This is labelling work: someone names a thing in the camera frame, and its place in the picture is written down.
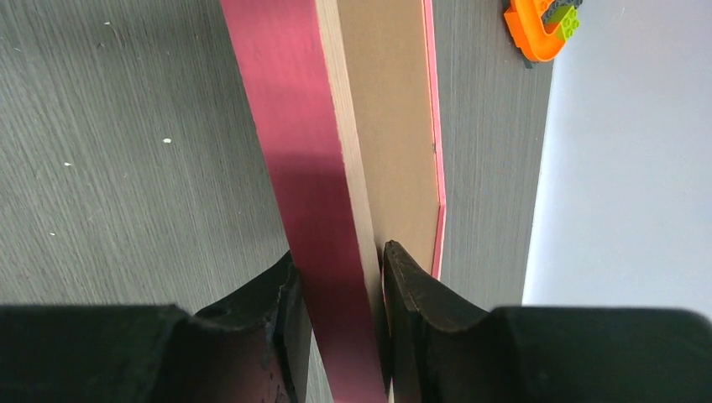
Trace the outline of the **brown cardboard backing board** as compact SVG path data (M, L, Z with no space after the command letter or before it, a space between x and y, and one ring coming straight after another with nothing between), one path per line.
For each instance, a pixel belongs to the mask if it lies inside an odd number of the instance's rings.
M440 200L421 1L340 1L349 84L378 246L431 271Z

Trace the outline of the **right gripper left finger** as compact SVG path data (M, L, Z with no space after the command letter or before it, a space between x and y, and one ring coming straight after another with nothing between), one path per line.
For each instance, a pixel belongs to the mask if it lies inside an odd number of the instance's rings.
M221 300L4 305L4 402L303 402L312 326L289 254Z

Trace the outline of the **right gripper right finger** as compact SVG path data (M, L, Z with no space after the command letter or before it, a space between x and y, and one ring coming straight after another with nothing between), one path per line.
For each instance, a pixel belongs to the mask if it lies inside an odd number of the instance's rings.
M679 309L483 310L384 248L398 402L708 402L711 324Z

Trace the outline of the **pink wooden picture frame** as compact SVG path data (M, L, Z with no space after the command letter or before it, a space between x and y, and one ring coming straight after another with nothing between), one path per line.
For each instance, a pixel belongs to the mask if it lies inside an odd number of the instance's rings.
M374 238L338 2L224 1L222 12L332 397L386 402L384 245ZM436 277L446 192L433 6L421 2L440 200L425 272Z

